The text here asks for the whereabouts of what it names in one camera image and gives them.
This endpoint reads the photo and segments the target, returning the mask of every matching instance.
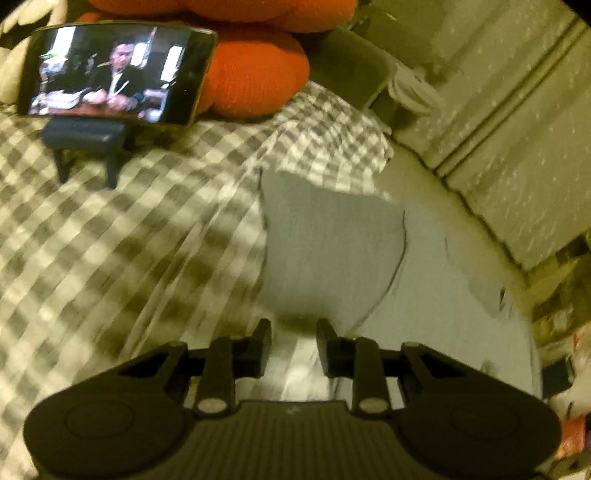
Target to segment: man in black suit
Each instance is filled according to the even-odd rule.
[[[144,100],[144,78],[141,70],[130,65],[135,43],[115,42],[111,61],[98,66],[90,82],[92,91],[83,101],[91,105],[106,105],[117,112],[130,112]]]

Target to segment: checkered blanket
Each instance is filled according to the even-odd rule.
[[[104,188],[60,186],[39,119],[0,110],[0,478],[34,478],[22,424],[44,397],[163,342],[244,335],[265,257],[262,168],[373,194],[391,155],[373,121],[309,83],[256,124],[158,134]]]

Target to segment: orange plush toy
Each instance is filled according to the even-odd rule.
[[[100,13],[80,21],[163,18],[217,31],[198,113],[227,118],[269,115],[308,81],[310,66],[288,33],[331,30],[348,20],[356,0],[89,0]]]

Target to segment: phone stand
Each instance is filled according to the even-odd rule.
[[[110,189],[117,188],[119,183],[119,153],[133,143],[128,125],[102,118],[53,118],[41,133],[41,139],[53,150],[60,183],[68,181],[72,167],[64,152],[80,150],[103,157],[106,185]]]

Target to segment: bedding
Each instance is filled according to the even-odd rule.
[[[404,212],[408,251],[399,274],[390,294],[356,333],[379,339],[385,349],[423,343],[541,398],[530,323],[510,294],[489,287],[496,305],[477,300],[470,285],[473,278],[462,271],[454,253],[465,243],[424,206],[407,203]],[[389,378],[388,385],[392,406],[401,408],[397,379]],[[341,392],[339,398],[349,394]]]
[[[59,185],[44,125],[0,108],[2,480],[35,478],[21,429],[46,396],[161,343],[202,348],[272,317],[258,300],[263,170],[373,195],[392,155],[374,121],[312,82],[258,123],[140,135],[114,191],[92,159]],[[272,370],[266,381],[283,381]]]

